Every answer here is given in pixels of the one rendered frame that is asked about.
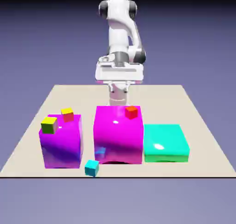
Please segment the large magenta box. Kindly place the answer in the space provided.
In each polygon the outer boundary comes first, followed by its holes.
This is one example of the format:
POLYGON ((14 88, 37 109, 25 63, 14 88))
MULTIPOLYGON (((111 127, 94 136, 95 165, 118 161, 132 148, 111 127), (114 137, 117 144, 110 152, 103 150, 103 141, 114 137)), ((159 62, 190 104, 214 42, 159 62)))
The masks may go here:
POLYGON ((127 106, 97 106, 93 125, 94 157, 100 164, 141 164, 144 124, 141 107, 138 117, 125 116, 127 106))

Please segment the small cyan cube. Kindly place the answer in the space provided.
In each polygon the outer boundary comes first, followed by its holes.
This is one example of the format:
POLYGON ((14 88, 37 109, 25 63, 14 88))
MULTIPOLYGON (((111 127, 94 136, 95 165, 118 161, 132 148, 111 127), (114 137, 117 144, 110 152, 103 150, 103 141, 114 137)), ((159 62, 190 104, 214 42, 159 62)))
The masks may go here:
POLYGON ((96 160, 88 160, 85 164, 85 174, 87 176, 96 177, 99 170, 99 162, 96 160))

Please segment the small yellow green cube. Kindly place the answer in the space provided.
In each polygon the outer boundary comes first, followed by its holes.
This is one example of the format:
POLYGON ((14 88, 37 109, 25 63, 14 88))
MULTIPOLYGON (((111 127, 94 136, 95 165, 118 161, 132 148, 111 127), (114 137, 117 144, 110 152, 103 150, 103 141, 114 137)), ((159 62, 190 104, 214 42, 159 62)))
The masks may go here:
POLYGON ((45 117, 41 122, 41 131, 43 134, 55 134, 58 129, 58 120, 56 117, 45 117))

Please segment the large turquoise box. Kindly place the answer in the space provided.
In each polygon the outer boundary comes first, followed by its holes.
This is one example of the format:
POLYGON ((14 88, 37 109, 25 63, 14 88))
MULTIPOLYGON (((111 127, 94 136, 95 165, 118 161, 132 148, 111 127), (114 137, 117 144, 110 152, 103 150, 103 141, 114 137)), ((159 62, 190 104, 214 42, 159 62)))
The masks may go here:
POLYGON ((144 125, 145 162, 188 162, 190 148, 178 124, 144 125))

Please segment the small yellow red cube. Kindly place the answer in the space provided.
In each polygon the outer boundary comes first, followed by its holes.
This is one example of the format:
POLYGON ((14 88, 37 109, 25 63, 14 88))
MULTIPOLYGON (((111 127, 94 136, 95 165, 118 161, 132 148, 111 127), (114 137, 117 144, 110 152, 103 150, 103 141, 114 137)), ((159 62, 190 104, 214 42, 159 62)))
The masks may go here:
POLYGON ((74 120, 74 112, 71 107, 61 109, 61 115, 65 123, 71 122, 74 120))

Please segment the large purple box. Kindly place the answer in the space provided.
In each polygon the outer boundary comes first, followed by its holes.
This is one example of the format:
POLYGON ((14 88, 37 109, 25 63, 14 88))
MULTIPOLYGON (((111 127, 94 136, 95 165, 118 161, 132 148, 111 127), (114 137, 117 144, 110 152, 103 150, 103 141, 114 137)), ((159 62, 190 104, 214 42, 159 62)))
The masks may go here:
POLYGON ((49 114, 57 118, 58 128, 54 134, 39 130, 44 166, 46 169, 78 169, 83 154, 82 117, 75 114, 74 120, 64 122, 63 116, 49 114))

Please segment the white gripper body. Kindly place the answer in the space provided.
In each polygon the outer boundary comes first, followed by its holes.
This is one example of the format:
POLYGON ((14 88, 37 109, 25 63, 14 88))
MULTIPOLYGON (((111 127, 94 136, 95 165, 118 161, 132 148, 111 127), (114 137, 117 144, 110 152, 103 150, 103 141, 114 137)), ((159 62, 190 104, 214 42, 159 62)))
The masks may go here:
POLYGON ((95 79, 99 82, 142 82, 144 66, 142 64, 124 63, 117 67, 114 62, 97 62, 95 79))

